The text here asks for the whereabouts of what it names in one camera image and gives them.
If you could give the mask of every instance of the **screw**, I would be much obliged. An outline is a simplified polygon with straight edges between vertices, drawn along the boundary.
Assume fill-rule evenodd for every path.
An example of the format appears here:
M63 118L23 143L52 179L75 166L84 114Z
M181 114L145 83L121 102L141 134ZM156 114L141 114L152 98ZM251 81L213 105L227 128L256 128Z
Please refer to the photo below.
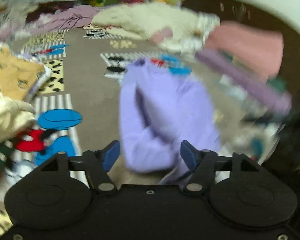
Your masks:
M193 192L198 192L202 190L202 186L197 183L191 183L187 185L187 190L193 191Z
M112 185L111 183L102 183L98 188L102 191L111 191L114 189L114 185Z
M279 235L277 239L278 240L288 240L288 236L285 234L282 234L282 235Z
M21 235L13 235L12 240L23 240Z

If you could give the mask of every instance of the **white blanket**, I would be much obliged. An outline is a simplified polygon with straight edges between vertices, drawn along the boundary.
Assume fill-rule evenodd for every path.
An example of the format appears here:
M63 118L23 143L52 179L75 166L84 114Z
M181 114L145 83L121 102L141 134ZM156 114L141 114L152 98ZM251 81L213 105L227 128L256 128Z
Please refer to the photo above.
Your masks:
M220 19L216 15L198 14L186 8L152 2L111 7L98 13L91 23L122 27L146 40L169 27L173 36L165 38L160 47L177 53L192 53L202 49L209 33L220 25Z

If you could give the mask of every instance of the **purple garment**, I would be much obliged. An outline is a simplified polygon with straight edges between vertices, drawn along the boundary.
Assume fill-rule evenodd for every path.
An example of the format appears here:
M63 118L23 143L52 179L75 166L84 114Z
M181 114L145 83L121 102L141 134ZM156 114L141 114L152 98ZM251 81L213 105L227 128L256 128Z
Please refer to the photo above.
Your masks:
M136 172L173 169L173 178L188 171L180 145L218 151L219 133L213 104L204 86L192 77L173 76L150 59L127 66L120 94L120 131L126 166Z
M42 28L34 30L33 34L49 32L65 28L78 28L91 23L98 9L90 5L79 5L61 13L52 15L52 20Z
M284 92L279 94L255 77L249 76L247 72L232 65L218 51L204 49L197 52L196 57L213 69L230 76L238 85L241 85L251 96L265 105L269 110L278 114L287 114L290 111L292 99L289 93Z

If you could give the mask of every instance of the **brown headboard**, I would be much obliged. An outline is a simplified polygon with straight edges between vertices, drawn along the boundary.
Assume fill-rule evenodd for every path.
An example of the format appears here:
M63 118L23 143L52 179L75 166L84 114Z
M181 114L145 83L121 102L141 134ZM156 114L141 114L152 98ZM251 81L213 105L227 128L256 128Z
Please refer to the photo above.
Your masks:
M184 0L183 7L217 14L221 21L234 20L263 30L280 31L284 38L283 59L279 76L296 99L300 92L300 34L270 13L240 0Z

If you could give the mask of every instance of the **purple blanket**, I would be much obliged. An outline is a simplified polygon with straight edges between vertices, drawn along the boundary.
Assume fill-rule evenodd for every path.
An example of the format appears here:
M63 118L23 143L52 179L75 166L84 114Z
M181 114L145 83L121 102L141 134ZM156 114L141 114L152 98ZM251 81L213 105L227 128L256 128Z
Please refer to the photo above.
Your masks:
M136 172L175 168L188 171L180 144L218 151L213 104L204 86L191 77L173 76L150 59L127 66L120 95L120 130L126 166Z

